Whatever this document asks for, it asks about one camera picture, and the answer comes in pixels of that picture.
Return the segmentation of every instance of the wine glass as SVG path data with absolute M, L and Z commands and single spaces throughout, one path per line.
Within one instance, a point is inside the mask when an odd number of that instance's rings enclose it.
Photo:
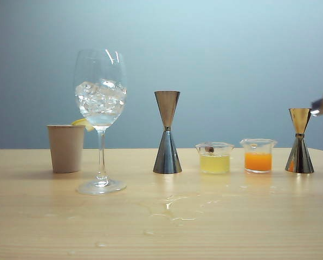
M 126 99 L 122 55 L 104 48 L 80 51 L 74 86 L 80 112 L 93 125 L 99 137 L 99 170 L 96 179 L 80 185 L 77 191 L 97 195 L 122 190 L 126 184 L 110 179 L 104 163 L 105 131 L 122 113 Z

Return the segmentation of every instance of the measuring beaker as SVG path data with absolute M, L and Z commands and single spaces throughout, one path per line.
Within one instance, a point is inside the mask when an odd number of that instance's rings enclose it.
M 265 173 L 272 169 L 272 148 L 277 141 L 272 139 L 243 139 L 244 169 L 249 172 Z
M 203 142 L 195 146 L 203 173 L 227 173 L 230 171 L 230 152 L 234 146 L 224 142 Z

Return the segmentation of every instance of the lemon slice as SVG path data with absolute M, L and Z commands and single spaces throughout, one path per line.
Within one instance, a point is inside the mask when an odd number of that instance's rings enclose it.
M 73 125 L 73 126 L 85 126 L 85 128 L 86 128 L 86 130 L 88 132 L 94 130 L 94 127 L 85 118 L 78 119 L 78 120 L 72 122 L 71 125 Z

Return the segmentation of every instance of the orange juice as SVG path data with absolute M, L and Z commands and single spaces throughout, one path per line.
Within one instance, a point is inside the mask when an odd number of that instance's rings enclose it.
M 271 171 L 272 156 L 270 153 L 245 153 L 244 167 L 248 171 Z

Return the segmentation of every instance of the beige cup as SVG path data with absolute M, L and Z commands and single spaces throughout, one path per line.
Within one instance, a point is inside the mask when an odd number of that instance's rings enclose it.
M 81 170 L 85 126 L 48 125 L 49 147 L 53 172 Z

